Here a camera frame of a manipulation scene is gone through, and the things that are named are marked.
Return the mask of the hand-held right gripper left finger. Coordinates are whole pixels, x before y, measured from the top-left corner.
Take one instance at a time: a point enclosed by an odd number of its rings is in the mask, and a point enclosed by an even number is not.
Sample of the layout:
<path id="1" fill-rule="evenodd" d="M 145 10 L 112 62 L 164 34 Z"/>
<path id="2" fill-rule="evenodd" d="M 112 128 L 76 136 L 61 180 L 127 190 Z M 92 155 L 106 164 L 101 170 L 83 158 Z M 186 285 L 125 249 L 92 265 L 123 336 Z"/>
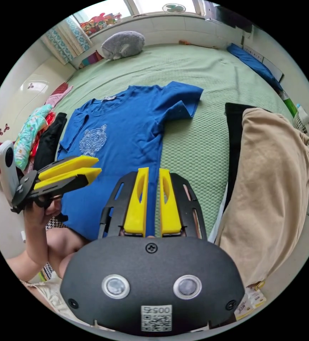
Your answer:
<path id="1" fill-rule="evenodd" d="M 139 168 L 123 226 L 125 234 L 145 236 L 148 180 L 149 168 Z"/>

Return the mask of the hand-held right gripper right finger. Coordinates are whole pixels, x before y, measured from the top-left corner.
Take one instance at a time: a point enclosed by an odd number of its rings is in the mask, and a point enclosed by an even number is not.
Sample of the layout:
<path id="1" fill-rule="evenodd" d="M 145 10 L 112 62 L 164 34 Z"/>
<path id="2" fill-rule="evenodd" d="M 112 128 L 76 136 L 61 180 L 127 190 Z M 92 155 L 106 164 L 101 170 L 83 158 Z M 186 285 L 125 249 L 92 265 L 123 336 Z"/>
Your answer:
<path id="1" fill-rule="evenodd" d="M 159 169 L 160 187 L 160 234 L 180 234 L 181 221 L 176 203 L 174 188 L 168 169 Z"/>

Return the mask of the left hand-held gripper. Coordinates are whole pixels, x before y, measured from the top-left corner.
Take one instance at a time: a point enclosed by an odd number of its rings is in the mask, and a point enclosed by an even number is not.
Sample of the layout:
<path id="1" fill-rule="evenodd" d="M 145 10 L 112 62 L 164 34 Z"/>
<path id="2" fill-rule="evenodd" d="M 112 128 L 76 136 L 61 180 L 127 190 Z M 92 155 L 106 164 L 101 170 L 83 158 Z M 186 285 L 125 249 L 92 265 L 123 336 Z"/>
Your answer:
<path id="1" fill-rule="evenodd" d="M 19 214 L 40 197 L 43 198 L 41 206 L 47 208 L 52 199 L 88 186 L 101 173 L 100 168 L 90 168 L 97 162 L 98 158 L 86 155 L 66 157 L 27 173 L 20 179 L 11 202 L 11 211 Z"/>

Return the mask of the person's left hand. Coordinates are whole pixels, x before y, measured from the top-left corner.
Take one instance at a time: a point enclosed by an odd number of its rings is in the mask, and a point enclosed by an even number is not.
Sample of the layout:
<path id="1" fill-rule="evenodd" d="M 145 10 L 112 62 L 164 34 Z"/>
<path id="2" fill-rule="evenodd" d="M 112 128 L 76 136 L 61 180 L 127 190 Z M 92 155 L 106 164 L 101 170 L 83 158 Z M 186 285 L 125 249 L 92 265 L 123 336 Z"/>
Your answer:
<path id="1" fill-rule="evenodd" d="M 61 199 L 56 198 L 46 209 L 39 207 L 36 203 L 26 206 L 23 218 L 25 225 L 25 232 L 39 231 L 45 228 L 52 217 L 61 213 L 62 205 Z"/>

